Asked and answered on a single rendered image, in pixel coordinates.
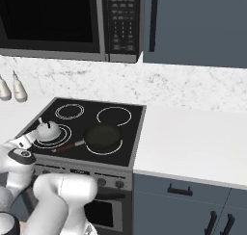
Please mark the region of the steel oven door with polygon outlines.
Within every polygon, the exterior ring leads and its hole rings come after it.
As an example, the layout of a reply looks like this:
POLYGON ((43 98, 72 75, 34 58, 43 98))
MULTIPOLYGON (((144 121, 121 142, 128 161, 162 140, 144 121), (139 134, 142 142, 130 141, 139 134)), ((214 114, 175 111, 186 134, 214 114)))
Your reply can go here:
POLYGON ((85 214, 98 235, 132 235, 132 192, 99 187, 97 193, 125 194, 122 199, 94 199, 85 205, 85 214))

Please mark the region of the blue-grey drawer front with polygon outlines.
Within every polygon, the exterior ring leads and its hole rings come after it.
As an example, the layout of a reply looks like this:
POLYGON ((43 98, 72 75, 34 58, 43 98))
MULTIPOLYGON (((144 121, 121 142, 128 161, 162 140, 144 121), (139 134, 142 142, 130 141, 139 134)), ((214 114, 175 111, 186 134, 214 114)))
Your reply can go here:
POLYGON ((144 174, 134 174, 134 191, 158 196, 184 198, 214 204, 223 204, 230 192, 229 188, 195 182, 181 181, 144 174), (189 186, 192 196, 182 196, 167 192, 169 185, 176 189, 186 190, 189 186))

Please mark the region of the blue-grey base cupboard door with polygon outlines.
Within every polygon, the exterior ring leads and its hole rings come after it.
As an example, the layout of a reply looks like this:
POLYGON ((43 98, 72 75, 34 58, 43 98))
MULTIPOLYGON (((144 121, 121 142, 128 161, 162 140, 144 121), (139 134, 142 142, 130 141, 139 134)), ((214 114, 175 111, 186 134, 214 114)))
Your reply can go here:
POLYGON ((133 235, 205 235, 211 215, 222 205, 135 192, 133 235))
POLYGON ((226 224, 228 214, 235 217, 229 235, 247 235, 247 191, 231 189, 224 211, 226 212, 226 224))

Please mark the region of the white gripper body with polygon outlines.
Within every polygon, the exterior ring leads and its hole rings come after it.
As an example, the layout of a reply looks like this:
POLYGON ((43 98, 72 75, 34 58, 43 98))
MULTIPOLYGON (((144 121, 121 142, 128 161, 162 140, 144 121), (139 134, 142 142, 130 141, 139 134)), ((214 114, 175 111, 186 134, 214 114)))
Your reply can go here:
POLYGON ((37 127, 38 140, 42 142, 50 142, 58 138, 61 134, 60 127, 54 121, 49 121, 51 127, 47 127, 47 123, 40 124, 37 127))

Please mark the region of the black microwave door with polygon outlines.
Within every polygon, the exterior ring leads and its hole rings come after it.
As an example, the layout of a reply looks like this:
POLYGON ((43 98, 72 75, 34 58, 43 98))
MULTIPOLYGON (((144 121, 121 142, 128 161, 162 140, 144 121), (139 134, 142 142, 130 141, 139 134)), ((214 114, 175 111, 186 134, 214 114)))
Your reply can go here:
POLYGON ((105 62, 102 0, 0 0, 0 54, 105 62))

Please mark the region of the blue-grey wall cupboard door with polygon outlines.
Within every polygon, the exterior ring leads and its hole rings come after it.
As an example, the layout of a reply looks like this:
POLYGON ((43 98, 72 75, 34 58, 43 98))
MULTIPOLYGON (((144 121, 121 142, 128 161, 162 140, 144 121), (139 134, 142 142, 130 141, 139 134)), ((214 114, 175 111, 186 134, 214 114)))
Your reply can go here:
POLYGON ((158 0, 149 51, 151 0, 145 0, 143 61, 247 68, 247 0, 158 0))

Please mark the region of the black and steel microwave oven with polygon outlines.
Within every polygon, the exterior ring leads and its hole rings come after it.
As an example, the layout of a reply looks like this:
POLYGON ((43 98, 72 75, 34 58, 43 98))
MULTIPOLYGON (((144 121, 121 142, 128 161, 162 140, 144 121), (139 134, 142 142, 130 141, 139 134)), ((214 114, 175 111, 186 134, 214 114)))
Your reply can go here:
POLYGON ((138 61, 142 52, 143 3, 144 0, 102 0, 105 62, 138 61))

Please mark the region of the steel stove with black hob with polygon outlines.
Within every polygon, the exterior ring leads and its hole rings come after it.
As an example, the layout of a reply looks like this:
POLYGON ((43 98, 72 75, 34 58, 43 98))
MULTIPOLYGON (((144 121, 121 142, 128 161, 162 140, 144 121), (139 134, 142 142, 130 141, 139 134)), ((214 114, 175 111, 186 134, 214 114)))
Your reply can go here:
POLYGON ((103 188, 132 192, 133 165, 140 138, 146 108, 135 104, 98 102, 55 97, 29 124, 22 129, 27 134, 43 122, 54 121, 61 130, 60 136, 50 142, 36 141, 31 147, 37 162, 35 176, 43 170, 51 173, 87 174, 96 182, 106 180, 103 188), (122 132, 121 141, 108 150, 90 150, 84 144, 52 152, 52 149, 82 141, 88 127, 104 123, 118 126, 122 132), (123 181, 118 189, 116 181, 123 181))

